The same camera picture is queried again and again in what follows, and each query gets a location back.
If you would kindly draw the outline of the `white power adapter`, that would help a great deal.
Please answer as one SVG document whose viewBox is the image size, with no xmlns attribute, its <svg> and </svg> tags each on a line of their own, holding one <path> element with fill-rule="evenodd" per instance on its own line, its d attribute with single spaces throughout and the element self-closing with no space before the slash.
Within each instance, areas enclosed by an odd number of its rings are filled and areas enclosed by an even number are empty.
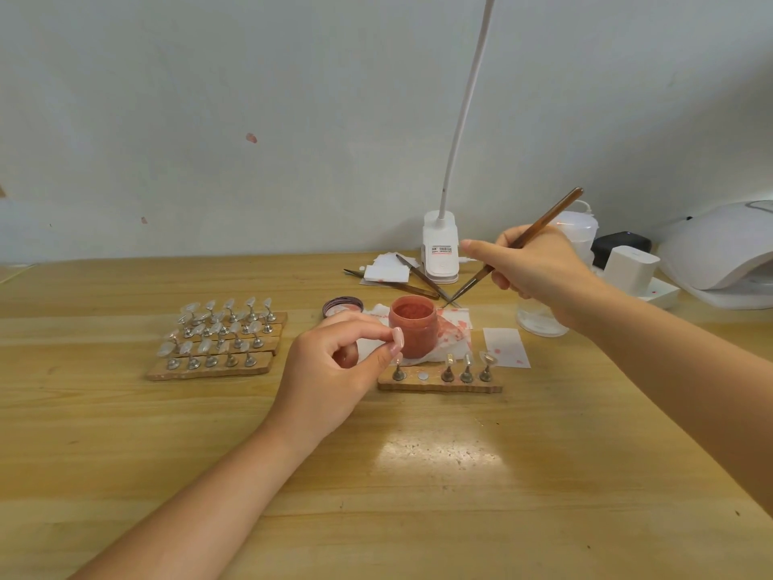
<svg viewBox="0 0 773 580">
<path fill-rule="evenodd" d="M 602 277 L 607 284 L 636 297 L 651 294 L 650 282 L 660 258 L 632 246 L 616 246 L 610 252 Z"/>
</svg>

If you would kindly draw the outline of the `round jar lid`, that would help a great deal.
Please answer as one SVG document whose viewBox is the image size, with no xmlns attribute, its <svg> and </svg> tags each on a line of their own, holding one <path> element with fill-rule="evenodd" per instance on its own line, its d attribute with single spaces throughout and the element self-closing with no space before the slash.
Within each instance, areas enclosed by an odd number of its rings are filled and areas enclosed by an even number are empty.
<svg viewBox="0 0 773 580">
<path fill-rule="evenodd" d="M 322 319 L 326 320 L 338 313 L 347 311 L 362 313 L 364 311 L 364 304 L 359 298 L 350 295 L 333 298 L 323 304 Z"/>
</svg>

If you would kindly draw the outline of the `person's left hand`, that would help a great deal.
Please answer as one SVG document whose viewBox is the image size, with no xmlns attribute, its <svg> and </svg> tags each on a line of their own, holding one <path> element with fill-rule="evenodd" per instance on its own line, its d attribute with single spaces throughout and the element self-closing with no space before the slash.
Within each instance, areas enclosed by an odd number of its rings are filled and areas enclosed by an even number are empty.
<svg viewBox="0 0 773 580">
<path fill-rule="evenodd" d="M 381 341 L 376 349 L 404 345 L 401 329 L 353 311 L 323 320 L 292 343 L 265 423 L 295 450 L 311 453 L 371 389 L 356 388 L 355 366 L 343 369 L 333 360 L 336 350 L 360 339 Z"/>
</svg>

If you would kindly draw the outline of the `group of metal nail stands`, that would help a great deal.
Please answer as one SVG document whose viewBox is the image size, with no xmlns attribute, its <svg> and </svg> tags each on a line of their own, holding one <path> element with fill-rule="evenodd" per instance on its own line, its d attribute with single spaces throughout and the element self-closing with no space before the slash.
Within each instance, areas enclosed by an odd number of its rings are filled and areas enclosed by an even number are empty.
<svg viewBox="0 0 773 580">
<path fill-rule="evenodd" d="M 235 306 L 235 300 L 232 298 L 224 302 L 221 309 L 217 309 L 216 300 L 211 300 L 207 302 L 205 305 L 200 305 L 199 303 L 191 303 L 182 308 L 181 315 L 193 313 L 194 311 L 201 311 L 201 312 L 210 311 L 212 313 L 215 313 L 218 311 L 228 311 L 232 315 L 231 321 L 233 323 L 229 327 L 225 327 L 220 321 L 218 321 L 217 323 L 215 323 L 210 327 L 209 326 L 205 327 L 204 325 L 198 325 L 192 331 L 181 330 L 179 325 L 177 329 L 169 332 L 169 334 L 174 331 L 178 331 L 181 333 L 183 338 L 188 339 L 192 337 L 193 333 L 202 333 L 203 335 L 206 335 L 206 336 L 208 336 L 213 332 L 218 332 L 219 334 L 233 332 L 235 334 L 246 335 L 251 332 L 252 333 L 262 332 L 264 334 L 269 334 L 275 330 L 275 328 L 273 328 L 269 323 L 271 320 L 275 319 L 275 312 L 276 312 L 272 309 L 271 299 L 268 298 L 264 301 L 263 303 L 264 310 L 261 312 L 259 312 L 256 309 L 255 297 L 247 299 L 244 306 L 245 306 L 245 309 L 237 310 Z M 284 328 L 285 328 L 285 325 L 281 327 L 281 336 Z M 182 352 L 178 356 L 173 352 L 173 346 L 163 345 L 162 343 L 157 352 L 157 357 L 159 359 L 165 358 L 165 357 L 178 358 L 183 356 L 211 357 L 219 354 L 229 354 L 229 355 L 233 354 L 229 351 L 228 342 L 224 342 L 218 350 L 210 350 L 211 344 L 212 344 L 211 341 L 201 341 L 198 347 L 198 350 L 194 350 L 190 342 L 185 343 L 182 346 Z"/>
</svg>

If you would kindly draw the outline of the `clear plastic pump bottle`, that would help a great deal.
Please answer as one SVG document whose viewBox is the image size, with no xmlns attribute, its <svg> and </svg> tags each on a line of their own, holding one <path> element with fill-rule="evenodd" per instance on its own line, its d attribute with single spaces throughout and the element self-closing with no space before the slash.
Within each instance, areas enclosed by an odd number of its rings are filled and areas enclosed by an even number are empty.
<svg viewBox="0 0 773 580">
<path fill-rule="evenodd" d="M 577 256 L 588 268 L 591 268 L 594 261 L 591 247 L 596 238 L 599 224 L 587 202 L 578 199 L 571 204 L 571 206 L 575 205 L 581 209 L 575 211 L 567 208 L 558 214 L 550 222 L 550 225 L 565 234 Z"/>
</svg>

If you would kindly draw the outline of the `white paper with pink spots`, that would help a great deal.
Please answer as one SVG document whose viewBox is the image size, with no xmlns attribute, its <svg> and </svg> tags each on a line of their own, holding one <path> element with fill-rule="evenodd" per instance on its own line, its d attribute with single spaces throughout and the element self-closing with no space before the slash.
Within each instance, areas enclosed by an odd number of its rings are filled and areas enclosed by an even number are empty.
<svg viewBox="0 0 773 580">
<path fill-rule="evenodd" d="M 494 358 L 497 366 L 519 369 L 531 367 L 517 329 L 484 328 L 482 334 L 486 345 L 485 354 Z"/>
</svg>

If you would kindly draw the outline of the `person's right hand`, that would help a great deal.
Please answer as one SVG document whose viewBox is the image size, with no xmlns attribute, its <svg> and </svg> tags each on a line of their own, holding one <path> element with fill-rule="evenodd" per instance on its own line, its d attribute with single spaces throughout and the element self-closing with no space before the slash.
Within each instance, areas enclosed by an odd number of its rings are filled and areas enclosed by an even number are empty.
<svg viewBox="0 0 773 580">
<path fill-rule="evenodd" d="M 601 290 L 602 283 L 577 256 L 565 234 L 553 226 L 545 227 L 522 249 L 508 248 L 528 227 L 509 228 L 494 243 L 463 240 L 460 248 L 466 256 L 494 268 L 517 267 L 519 296 L 549 306 L 562 325 L 574 329 L 585 304 Z"/>
</svg>

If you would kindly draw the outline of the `white clip desk lamp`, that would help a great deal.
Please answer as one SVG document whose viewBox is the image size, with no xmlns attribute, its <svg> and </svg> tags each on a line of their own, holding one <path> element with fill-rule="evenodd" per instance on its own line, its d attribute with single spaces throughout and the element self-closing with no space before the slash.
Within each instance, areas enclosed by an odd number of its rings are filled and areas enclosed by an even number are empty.
<svg viewBox="0 0 773 580">
<path fill-rule="evenodd" d="M 486 0 L 485 2 L 478 41 L 465 87 L 465 94 L 461 102 L 455 132 L 451 141 L 449 158 L 444 171 L 439 207 L 437 210 L 430 211 L 424 216 L 420 252 L 421 262 L 424 265 L 425 273 L 430 279 L 440 284 L 452 284 L 459 279 L 459 230 L 455 216 L 448 208 L 449 189 L 452 174 L 455 170 L 461 137 L 469 115 L 471 99 L 475 92 L 482 58 L 487 47 L 488 33 L 495 5 L 496 0 Z"/>
</svg>

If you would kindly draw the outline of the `brown handled nail brush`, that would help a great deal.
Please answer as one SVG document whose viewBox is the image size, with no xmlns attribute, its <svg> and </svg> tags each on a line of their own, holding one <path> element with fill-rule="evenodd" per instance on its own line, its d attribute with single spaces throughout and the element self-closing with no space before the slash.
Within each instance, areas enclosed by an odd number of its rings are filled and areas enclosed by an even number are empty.
<svg viewBox="0 0 773 580">
<path fill-rule="evenodd" d="M 583 194 L 585 190 L 582 187 L 573 188 L 568 194 L 566 194 L 561 200 L 553 205 L 545 214 L 537 219 L 535 223 L 529 226 L 522 234 L 520 234 L 512 243 L 509 243 L 508 248 L 513 250 L 519 250 L 524 248 L 527 243 L 535 238 L 535 236 L 547 227 L 560 213 L 564 212 L 570 205 L 576 202 Z M 451 296 L 450 301 L 445 303 L 444 308 L 451 303 L 456 302 L 462 295 L 472 290 L 479 282 L 492 273 L 495 268 L 486 264 L 480 269 L 468 282 L 466 282 L 460 289 Z"/>
</svg>

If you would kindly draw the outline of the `pink stained white tissue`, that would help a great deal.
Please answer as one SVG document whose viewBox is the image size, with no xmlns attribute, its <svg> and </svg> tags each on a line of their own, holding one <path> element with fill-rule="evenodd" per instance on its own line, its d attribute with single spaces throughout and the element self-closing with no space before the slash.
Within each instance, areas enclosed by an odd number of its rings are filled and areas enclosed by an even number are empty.
<svg viewBox="0 0 773 580">
<path fill-rule="evenodd" d="M 384 304 L 376 304 L 373 309 L 364 311 L 365 315 L 378 318 L 384 325 L 388 324 L 390 308 Z M 359 361 L 365 360 L 381 341 L 360 339 L 356 342 Z M 440 310 L 438 312 L 438 341 L 435 347 L 425 356 L 417 359 L 404 359 L 403 365 L 414 366 L 421 363 L 444 363 L 448 354 L 456 360 L 462 359 L 471 350 L 471 322 L 468 309 Z"/>
</svg>

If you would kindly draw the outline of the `clear glass cup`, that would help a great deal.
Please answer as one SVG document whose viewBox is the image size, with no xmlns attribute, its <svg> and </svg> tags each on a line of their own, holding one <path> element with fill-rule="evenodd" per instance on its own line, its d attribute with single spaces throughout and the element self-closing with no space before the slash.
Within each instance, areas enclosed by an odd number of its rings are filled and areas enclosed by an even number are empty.
<svg viewBox="0 0 773 580">
<path fill-rule="evenodd" d="M 516 317 L 521 328 L 537 336 L 556 338 L 569 332 L 569 328 L 556 319 L 553 310 L 535 298 L 521 295 Z"/>
</svg>

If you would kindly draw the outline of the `person's right forearm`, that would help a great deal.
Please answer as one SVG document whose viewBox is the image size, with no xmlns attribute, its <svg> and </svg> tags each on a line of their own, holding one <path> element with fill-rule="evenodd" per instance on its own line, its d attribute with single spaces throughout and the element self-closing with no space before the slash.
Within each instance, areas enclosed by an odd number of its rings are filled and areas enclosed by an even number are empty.
<svg viewBox="0 0 773 580">
<path fill-rule="evenodd" d="M 594 277 L 553 306 L 773 518 L 773 362 Z"/>
</svg>

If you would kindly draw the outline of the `wooden stand base strip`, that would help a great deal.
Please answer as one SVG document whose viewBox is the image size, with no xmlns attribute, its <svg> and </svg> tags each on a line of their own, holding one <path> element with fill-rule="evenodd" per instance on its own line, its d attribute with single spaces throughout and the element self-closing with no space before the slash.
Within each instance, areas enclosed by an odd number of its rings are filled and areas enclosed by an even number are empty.
<svg viewBox="0 0 773 580">
<path fill-rule="evenodd" d="M 391 379 L 393 370 L 388 370 L 377 379 L 377 387 L 381 390 L 391 391 L 410 391 L 410 392 L 433 392 L 433 393 L 475 393 L 475 394 L 500 394 L 503 392 L 503 388 L 496 383 L 483 383 L 475 378 L 472 384 L 466 385 L 460 381 L 459 378 L 455 378 L 453 383 L 444 383 L 440 379 L 441 372 L 437 370 L 408 370 L 403 369 L 407 374 L 406 378 L 401 382 L 396 382 Z M 427 381 L 420 381 L 417 379 L 417 373 L 426 372 L 429 375 Z"/>
<path fill-rule="evenodd" d="M 218 311 L 215 313 L 212 313 L 210 311 L 207 312 L 201 312 L 201 311 L 194 311 L 193 313 L 188 313 L 181 315 L 177 323 L 180 325 L 181 330 L 188 330 L 192 331 L 194 328 L 196 328 L 198 325 L 204 325 L 205 327 L 210 327 L 220 321 L 223 326 L 229 327 L 233 322 L 231 321 L 232 315 L 228 311 Z M 270 325 L 275 328 L 279 329 L 279 326 L 284 326 L 287 323 L 287 312 L 284 311 L 276 311 L 275 312 L 275 319 L 271 320 Z"/>
<path fill-rule="evenodd" d="M 277 355 L 281 344 L 281 326 L 279 325 L 269 334 L 251 332 L 245 335 L 233 332 L 225 334 L 213 332 L 206 336 L 202 333 L 193 333 L 192 337 L 188 339 L 183 338 L 180 332 L 174 331 L 164 339 L 163 345 L 173 346 L 173 352 L 179 356 L 185 343 L 190 342 L 192 348 L 198 350 L 201 341 L 211 341 L 210 350 L 218 350 L 224 342 L 228 342 L 229 351 L 233 354 L 249 351 L 251 353 L 269 352 Z"/>
<path fill-rule="evenodd" d="M 255 377 L 267 374 L 275 363 L 271 352 L 160 358 L 145 374 L 149 381 Z"/>
</svg>

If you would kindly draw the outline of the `person's left forearm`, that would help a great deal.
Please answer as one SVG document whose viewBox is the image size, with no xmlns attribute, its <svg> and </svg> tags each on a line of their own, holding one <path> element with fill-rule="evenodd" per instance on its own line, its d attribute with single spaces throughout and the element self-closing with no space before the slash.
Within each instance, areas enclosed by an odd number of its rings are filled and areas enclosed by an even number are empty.
<svg viewBox="0 0 773 580">
<path fill-rule="evenodd" d="M 334 429 L 266 419 L 68 580 L 217 580 L 270 501 Z"/>
</svg>

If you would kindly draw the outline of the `white nail curing lamp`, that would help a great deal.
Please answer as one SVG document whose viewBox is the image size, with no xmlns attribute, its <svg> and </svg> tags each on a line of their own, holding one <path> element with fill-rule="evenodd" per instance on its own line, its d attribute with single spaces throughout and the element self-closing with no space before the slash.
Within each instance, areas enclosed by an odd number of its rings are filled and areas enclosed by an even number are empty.
<svg viewBox="0 0 773 580">
<path fill-rule="evenodd" d="M 773 309 L 773 200 L 719 205 L 658 245 L 662 272 L 715 308 Z"/>
</svg>

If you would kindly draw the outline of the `white power strip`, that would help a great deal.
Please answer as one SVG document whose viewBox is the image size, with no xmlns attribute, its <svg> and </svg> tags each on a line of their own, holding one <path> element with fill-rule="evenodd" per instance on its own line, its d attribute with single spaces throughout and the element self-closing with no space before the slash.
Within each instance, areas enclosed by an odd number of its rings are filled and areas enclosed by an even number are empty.
<svg viewBox="0 0 773 580">
<path fill-rule="evenodd" d="M 654 270 L 654 265 L 636 263 L 630 271 L 625 270 L 620 278 L 614 275 L 611 284 L 643 302 L 660 309 L 669 309 L 677 303 L 680 288 L 656 278 Z"/>
</svg>

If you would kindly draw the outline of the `black box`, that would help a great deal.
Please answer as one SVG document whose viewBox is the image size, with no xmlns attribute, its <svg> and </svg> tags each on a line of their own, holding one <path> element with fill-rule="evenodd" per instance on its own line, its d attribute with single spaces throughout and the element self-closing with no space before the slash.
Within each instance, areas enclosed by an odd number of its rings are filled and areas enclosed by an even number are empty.
<svg viewBox="0 0 773 580">
<path fill-rule="evenodd" d="M 592 245 L 593 266 L 604 269 L 614 248 L 627 246 L 645 253 L 652 252 L 652 241 L 647 237 L 628 231 L 597 237 Z"/>
</svg>

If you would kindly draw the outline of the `pink powder jar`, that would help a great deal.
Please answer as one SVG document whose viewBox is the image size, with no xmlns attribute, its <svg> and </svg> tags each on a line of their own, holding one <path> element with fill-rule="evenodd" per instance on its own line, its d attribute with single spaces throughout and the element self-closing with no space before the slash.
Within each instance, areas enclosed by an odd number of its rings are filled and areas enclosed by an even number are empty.
<svg viewBox="0 0 773 580">
<path fill-rule="evenodd" d="M 402 354 L 407 360 L 426 357 L 438 343 L 438 312 L 429 298 L 408 294 L 396 299 L 390 306 L 388 321 L 391 328 L 402 330 Z"/>
</svg>

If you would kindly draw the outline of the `dark metal tweezers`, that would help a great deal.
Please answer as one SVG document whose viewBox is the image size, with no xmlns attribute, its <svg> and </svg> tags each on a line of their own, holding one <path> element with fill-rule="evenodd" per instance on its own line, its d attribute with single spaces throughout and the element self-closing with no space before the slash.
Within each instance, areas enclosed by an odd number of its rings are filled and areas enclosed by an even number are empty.
<svg viewBox="0 0 773 580">
<path fill-rule="evenodd" d="M 434 300 L 434 301 L 438 301 L 440 299 L 440 295 L 438 293 L 428 291 L 422 288 L 417 288 L 410 284 L 398 283 L 398 282 L 372 282 L 372 281 L 367 281 L 364 278 L 363 271 L 353 271 L 349 269 L 344 269 L 343 272 L 349 276 L 353 276 L 354 278 L 360 279 L 360 284 L 365 286 L 381 286 L 384 288 L 391 288 L 391 289 L 398 290 L 400 292 L 423 296 L 425 298 L 429 298 L 430 300 Z"/>
<path fill-rule="evenodd" d="M 438 294 L 438 296 L 445 300 L 445 305 L 451 305 L 451 298 L 450 295 L 445 292 L 444 289 L 442 289 L 438 284 L 436 284 L 434 281 L 432 281 L 424 272 L 420 270 L 420 268 L 412 263 L 410 263 L 405 257 L 403 257 L 400 253 L 395 253 L 396 259 L 398 259 L 401 263 L 403 263 L 405 266 L 407 266 L 411 273 L 415 274 L 422 282 L 424 282 L 427 286 L 430 287 L 434 292 Z"/>
</svg>

